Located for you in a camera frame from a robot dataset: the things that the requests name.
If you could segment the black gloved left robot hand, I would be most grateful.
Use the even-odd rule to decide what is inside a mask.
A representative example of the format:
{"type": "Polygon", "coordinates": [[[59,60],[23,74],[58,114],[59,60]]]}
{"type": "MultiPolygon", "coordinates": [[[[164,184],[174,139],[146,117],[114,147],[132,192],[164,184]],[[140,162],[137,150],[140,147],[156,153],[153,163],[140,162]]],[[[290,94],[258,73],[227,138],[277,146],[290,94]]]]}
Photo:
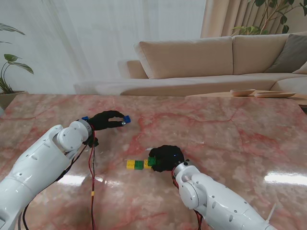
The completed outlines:
{"type": "Polygon", "coordinates": [[[118,111],[104,111],[96,114],[94,117],[88,120],[88,124],[95,131],[107,129],[107,128],[117,128],[122,127],[121,121],[109,121],[111,118],[124,118],[125,116],[118,111]]]}

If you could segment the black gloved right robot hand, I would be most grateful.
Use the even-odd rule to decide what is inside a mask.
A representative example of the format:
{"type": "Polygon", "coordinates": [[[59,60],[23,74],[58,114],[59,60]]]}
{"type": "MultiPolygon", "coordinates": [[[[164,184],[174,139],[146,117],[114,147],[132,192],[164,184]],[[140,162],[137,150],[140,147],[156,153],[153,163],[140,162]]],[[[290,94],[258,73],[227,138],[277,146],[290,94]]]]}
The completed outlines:
{"type": "Polygon", "coordinates": [[[162,145],[151,149],[149,157],[156,159],[156,164],[152,166],[156,172],[172,171],[185,161],[181,149],[172,145],[162,145]]]}

